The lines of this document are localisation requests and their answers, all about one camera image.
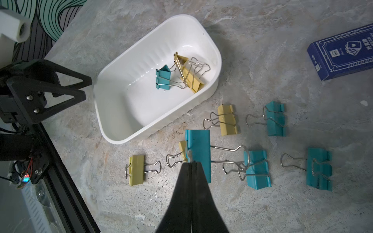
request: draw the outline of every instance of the black metal bracket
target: black metal bracket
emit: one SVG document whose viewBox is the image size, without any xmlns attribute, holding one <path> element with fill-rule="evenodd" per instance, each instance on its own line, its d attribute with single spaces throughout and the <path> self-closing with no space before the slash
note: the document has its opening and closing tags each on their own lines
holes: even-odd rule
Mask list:
<svg viewBox="0 0 373 233">
<path fill-rule="evenodd" d="M 61 86 L 56 72 L 82 82 Z M 92 84 L 89 76 L 69 70 L 48 60 L 18 62 L 0 70 L 0 117 L 5 123 L 38 124 L 56 113 L 86 99 L 80 88 Z M 71 95 L 73 98 L 45 108 L 45 92 L 53 97 Z"/>
</svg>

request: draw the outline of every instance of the white bowl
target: white bowl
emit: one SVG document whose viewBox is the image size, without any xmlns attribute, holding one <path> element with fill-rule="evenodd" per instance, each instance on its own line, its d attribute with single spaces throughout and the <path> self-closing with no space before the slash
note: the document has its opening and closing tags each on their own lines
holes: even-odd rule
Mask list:
<svg viewBox="0 0 373 233">
<path fill-rule="evenodd" d="M 196 57 L 210 65 L 197 93 L 172 86 L 156 89 L 155 69 L 173 65 L 173 54 Z M 104 138 L 113 144 L 145 139 L 210 98 L 218 84 L 222 57 L 202 25 L 176 15 L 144 36 L 98 75 L 95 108 Z M 176 70 L 171 80 L 180 82 Z"/>
</svg>

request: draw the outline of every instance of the playing card box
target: playing card box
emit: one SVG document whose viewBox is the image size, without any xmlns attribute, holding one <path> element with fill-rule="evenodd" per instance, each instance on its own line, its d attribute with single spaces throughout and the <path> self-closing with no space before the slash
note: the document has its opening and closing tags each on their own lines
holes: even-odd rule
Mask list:
<svg viewBox="0 0 373 233">
<path fill-rule="evenodd" d="M 322 81 L 373 68 L 373 23 L 315 41 L 307 52 Z"/>
</svg>

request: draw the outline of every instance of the screw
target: screw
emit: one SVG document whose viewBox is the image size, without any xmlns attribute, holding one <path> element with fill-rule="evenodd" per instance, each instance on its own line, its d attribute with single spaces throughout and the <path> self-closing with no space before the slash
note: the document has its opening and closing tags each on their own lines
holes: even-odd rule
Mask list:
<svg viewBox="0 0 373 233">
<path fill-rule="evenodd" d="M 36 170 L 36 171 L 35 171 L 35 174 L 36 174 L 36 175 L 41 175 L 41 169 Z"/>
<path fill-rule="evenodd" d="M 43 196 L 44 195 L 44 191 L 43 190 L 40 190 L 39 192 L 38 192 L 38 196 Z"/>
</svg>

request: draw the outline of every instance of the gray stone surface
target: gray stone surface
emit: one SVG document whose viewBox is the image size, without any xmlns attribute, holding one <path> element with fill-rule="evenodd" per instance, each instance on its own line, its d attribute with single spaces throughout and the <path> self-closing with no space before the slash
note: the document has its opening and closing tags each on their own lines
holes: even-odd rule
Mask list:
<svg viewBox="0 0 373 233">
<path fill-rule="evenodd" d="M 92 86 L 84 88 L 85 102 L 44 122 L 102 232 L 155 230 L 179 172 L 166 167 L 166 154 L 176 154 L 184 130 L 202 129 L 222 103 L 234 105 L 241 133 L 221 137 L 212 129 L 211 144 L 266 149 L 272 180 L 272 188 L 257 191 L 211 165 L 212 196 L 231 232 L 373 232 L 373 70 L 321 82 L 306 52 L 317 39 L 372 23 L 372 12 L 366 0 L 88 1 L 46 58 L 93 81 L 153 28 L 182 13 L 201 22 L 223 59 L 214 95 L 143 141 L 105 141 Z M 245 126 L 245 115 L 260 114 L 271 100 L 286 105 L 288 137 Z M 333 152 L 333 192 L 306 186 L 305 172 L 280 166 L 282 153 L 305 157 L 310 146 Z M 138 154 L 160 160 L 163 170 L 130 187 L 124 167 Z M 214 150 L 211 156 L 239 160 L 242 153 Z"/>
</svg>

